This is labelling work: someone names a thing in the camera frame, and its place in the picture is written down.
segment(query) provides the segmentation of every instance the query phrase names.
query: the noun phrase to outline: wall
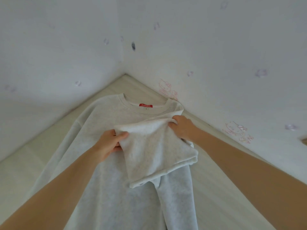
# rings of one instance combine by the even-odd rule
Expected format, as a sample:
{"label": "wall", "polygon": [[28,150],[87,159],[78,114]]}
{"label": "wall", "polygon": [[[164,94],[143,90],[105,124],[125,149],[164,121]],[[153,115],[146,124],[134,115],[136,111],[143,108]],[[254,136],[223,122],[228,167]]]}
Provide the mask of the wall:
{"label": "wall", "polygon": [[129,75],[307,183],[307,0],[117,5]]}
{"label": "wall", "polygon": [[0,160],[122,74],[115,0],[0,0]]}

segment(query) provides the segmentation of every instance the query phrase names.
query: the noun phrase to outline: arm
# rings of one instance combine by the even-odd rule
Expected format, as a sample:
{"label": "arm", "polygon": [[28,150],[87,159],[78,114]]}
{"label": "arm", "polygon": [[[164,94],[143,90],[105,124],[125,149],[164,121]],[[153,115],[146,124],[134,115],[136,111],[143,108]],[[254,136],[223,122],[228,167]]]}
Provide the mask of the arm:
{"label": "arm", "polygon": [[105,131],[92,148],[13,213],[0,230],[63,229],[96,166],[110,153],[121,150],[118,142],[128,136],[127,132],[114,134],[114,130]]}
{"label": "arm", "polygon": [[174,116],[175,134],[200,146],[276,229],[307,229],[307,185]]}

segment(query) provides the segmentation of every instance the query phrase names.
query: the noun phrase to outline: light wooden floor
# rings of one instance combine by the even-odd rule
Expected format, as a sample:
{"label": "light wooden floor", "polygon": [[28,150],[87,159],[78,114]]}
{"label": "light wooden floor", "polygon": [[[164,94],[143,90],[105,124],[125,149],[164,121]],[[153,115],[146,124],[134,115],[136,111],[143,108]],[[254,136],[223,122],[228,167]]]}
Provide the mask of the light wooden floor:
{"label": "light wooden floor", "polygon": [[[25,193],[31,188],[80,113],[94,100],[116,93],[125,93],[146,104],[166,102],[165,97],[124,75],[2,161],[0,223],[19,207]],[[186,111],[183,114],[203,130],[259,158],[195,116]],[[191,173],[199,229],[274,229],[213,160],[202,149],[196,148],[199,150],[198,163],[191,166]]]}

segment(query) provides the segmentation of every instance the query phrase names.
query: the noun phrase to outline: light gray sweatshirt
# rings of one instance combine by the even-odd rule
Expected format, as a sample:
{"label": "light gray sweatshirt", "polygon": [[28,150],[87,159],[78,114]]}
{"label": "light gray sweatshirt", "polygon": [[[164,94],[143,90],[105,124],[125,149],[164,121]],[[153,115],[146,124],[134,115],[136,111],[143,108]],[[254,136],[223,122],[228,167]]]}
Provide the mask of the light gray sweatshirt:
{"label": "light gray sweatshirt", "polygon": [[120,142],[124,153],[113,153],[97,166],[65,229],[198,229],[189,168],[197,151],[167,127],[182,111],[171,99],[160,108],[132,105],[124,94],[96,100],[74,122],[27,198],[104,131],[128,130],[129,137]]}

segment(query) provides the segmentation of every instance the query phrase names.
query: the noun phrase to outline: clothing tag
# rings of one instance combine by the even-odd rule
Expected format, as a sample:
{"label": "clothing tag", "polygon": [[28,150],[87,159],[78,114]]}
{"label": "clothing tag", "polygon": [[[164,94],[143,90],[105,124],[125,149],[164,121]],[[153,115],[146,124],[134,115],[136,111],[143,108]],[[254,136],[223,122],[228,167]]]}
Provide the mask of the clothing tag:
{"label": "clothing tag", "polygon": [[153,107],[153,105],[146,105],[146,104],[142,104],[142,103],[139,106],[151,107],[151,108]]}

